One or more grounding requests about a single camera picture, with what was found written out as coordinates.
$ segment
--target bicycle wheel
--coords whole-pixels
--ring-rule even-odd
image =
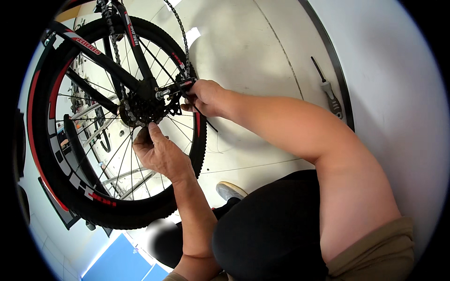
[[[163,67],[178,80],[186,78],[183,70],[186,58],[179,45],[152,23],[140,18],[130,18],[136,34],[156,54],[157,60],[164,64]],[[123,34],[125,31],[120,17],[112,16],[111,19],[114,34]],[[110,30],[104,19],[98,19],[78,29],[77,34],[103,51],[102,39],[109,38]],[[128,56],[128,44],[126,40],[117,43],[122,67],[136,78],[142,77],[135,63],[129,60],[132,57]],[[96,225],[135,229],[145,227],[155,219],[169,216],[176,210],[170,181],[163,175],[142,168],[131,148],[132,138],[137,135],[140,127],[128,126],[130,123],[122,120],[120,115],[115,116],[103,108],[108,112],[104,114],[106,117],[103,125],[106,127],[100,127],[98,131],[101,133],[104,129],[111,136],[111,151],[106,152],[99,146],[97,139],[92,137],[96,132],[94,126],[90,125],[98,120],[95,111],[90,110],[82,114],[81,118],[70,119],[70,109],[64,110],[63,99],[66,97],[58,93],[66,92],[67,89],[60,90],[62,81],[66,79],[64,74],[79,54],[79,49],[68,42],[59,46],[47,46],[32,80],[27,112],[28,137],[34,161],[44,183],[63,207]],[[158,85],[170,84],[170,77],[163,68],[155,63],[148,52],[144,54]],[[106,97],[115,95],[112,83],[101,85],[102,81],[111,79],[110,75],[87,57],[83,63],[91,64],[84,66],[84,69],[92,70],[91,73],[84,73],[88,82]],[[193,68],[190,72],[195,77]],[[84,103],[78,108],[77,114],[94,105]],[[64,123],[63,131],[70,138],[69,144],[63,145],[58,123]],[[163,133],[181,150],[189,152],[195,176],[198,177],[206,150],[205,120],[198,113],[189,112],[164,117],[159,125]],[[64,149],[66,146],[73,150],[78,148],[78,153],[67,153]],[[82,164],[85,167],[85,162],[97,177],[96,182],[101,182],[101,185],[96,186],[92,180],[87,179],[81,168]]]

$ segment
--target screwdriver handle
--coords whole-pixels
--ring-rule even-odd
[[[320,85],[322,90],[327,94],[328,105],[330,106],[331,112],[336,115],[339,119],[342,119],[344,115],[342,114],[341,103],[338,101],[336,96],[333,93],[333,89],[331,89],[331,83],[325,81]]]

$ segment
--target tiled floor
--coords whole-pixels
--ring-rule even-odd
[[[124,4],[131,16],[161,27],[184,49],[176,18],[162,0],[124,0]],[[85,4],[76,22],[98,18],[92,8],[93,3]],[[242,93],[290,96],[328,109],[310,59],[314,56],[342,103],[325,46],[297,0],[182,0],[175,8],[185,30],[197,27],[200,32],[189,50],[199,78]],[[219,133],[208,128],[198,181],[211,207],[224,204],[215,192],[219,181],[252,192],[293,171],[314,168],[228,120],[210,121]]]

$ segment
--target shoe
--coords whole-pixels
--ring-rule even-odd
[[[248,195],[243,189],[229,182],[218,183],[216,185],[216,191],[225,201],[228,201],[232,197],[242,200]]]

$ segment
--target bicycle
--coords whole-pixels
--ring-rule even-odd
[[[71,1],[65,9],[90,1]],[[94,11],[102,17],[76,31],[52,21],[42,37],[45,49],[33,75],[27,108],[33,159],[58,203],[96,225],[141,228],[177,209],[171,183],[163,175],[142,167],[130,145],[137,131],[146,129],[149,122],[160,124],[172,141],[189,152],[197,178],[203,165],[208,121],[199,112],[181,112],[180,98],[188,98],[186,92],[197,77],[189,63],[180,18],[173,6],[164,1],[180,24],[185,52],[161,28],[129,16],[118,0],[97,0]],[[57,38],[63,39],[58,46]],[[81,78],[74,69],[77,57],[84,60],[84,70],[89,68],[86,64],[97,67],[98,71],[89,75],[90,80]],[[130,58],[135,59],[133,67]],[[100,73],[110,85],[93,82]],[[73,98],[87,102],[76,113],[62,115],[58,97],[64,77],[85,93]],[[67,155],[62,152],[56,133],[58,122],[63,122],[72,148]],[[109,143],[107,147],[102,143],[103,149],[99,149],[98,136],[103,134],[108,139],[106,131],[111,136]]]

